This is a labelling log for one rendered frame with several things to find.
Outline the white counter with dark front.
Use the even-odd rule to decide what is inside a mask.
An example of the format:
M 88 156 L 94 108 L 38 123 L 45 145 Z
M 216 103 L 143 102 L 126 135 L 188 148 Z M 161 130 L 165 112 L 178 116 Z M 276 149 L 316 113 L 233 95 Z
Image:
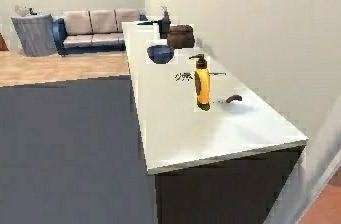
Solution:
M 198 48 L 157 65 L 147 48 L 162 41 L 156 26 L 123 23 L 146 170 L 154 181 L 155 224 L 263 224 L 307 136 L 214 59 L 210 109 L 197 106 Z M 242 101 L 226 103 L 232 95 Z

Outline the small black cluster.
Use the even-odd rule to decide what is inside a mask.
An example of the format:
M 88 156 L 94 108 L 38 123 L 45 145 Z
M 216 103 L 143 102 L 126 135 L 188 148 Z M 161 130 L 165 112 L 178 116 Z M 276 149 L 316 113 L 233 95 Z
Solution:
M 184 73 L 177 73 L 175 75 L 176 81 L 190 81 L 193 79 L 193 76 L 191 73 L 184 72 Z

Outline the yellow pump bottle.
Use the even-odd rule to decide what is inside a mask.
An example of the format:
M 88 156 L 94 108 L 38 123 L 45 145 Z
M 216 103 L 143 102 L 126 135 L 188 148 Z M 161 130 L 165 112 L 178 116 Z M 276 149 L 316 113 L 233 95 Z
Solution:
M 208 111 L 210 109 L 210 73 L 207 68 L 207 61 L 204 58 L 203 54 L 197 54 L 194 56 L 190 56 L 190 59 L 195 59 L 196 68 L 194 71 L 194 83 L 195 83 L 195 91 L 196 91 L 196 102 L 197 106 L 204 110 Z

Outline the blue bowl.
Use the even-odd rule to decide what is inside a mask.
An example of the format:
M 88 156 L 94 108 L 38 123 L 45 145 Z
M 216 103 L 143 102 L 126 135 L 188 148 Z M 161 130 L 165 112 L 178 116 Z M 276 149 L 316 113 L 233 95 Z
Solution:
M 147 55 L 155 64 L 166 64 L 174 57 L 174 49 L 168 45 L 153 45 L 147 48 Z

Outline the brown box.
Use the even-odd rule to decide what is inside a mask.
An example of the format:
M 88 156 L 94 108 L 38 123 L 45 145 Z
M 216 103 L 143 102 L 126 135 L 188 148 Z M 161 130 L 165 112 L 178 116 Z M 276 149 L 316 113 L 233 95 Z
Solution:
M 190 25 L 171 26 L 167 44 L 174 49 L 193 48 L 195 45 L 193 28 Z

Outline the black pump bottle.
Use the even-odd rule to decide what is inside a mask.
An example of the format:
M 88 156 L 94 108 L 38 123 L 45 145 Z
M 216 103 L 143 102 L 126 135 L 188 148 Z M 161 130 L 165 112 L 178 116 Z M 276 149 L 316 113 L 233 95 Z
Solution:
M 159 32 L 160 32 L 160 38 L 166 39 L 169 33 L 171 21 L 170 21 L 167 7 L 162 6 L 162 9 L 163 9 L 163 18 L 160 20 Z

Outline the blue sofa with beige cushions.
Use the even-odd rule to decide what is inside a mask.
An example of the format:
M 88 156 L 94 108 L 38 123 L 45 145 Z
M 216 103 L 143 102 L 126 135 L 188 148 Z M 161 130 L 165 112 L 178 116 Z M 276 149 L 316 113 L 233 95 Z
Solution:
M 147 21 L 139 9 L 65 11 L 53 22 L 57 53 L 70 54 L 125 50 L 123 22 Z

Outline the grey round side table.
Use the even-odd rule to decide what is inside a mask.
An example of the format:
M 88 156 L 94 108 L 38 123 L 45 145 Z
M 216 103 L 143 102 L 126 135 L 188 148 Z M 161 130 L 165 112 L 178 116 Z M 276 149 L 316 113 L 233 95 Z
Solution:
M 42 57 L 56 53 L 50 14 L 12 17 L 11 21 L 26 56 Z

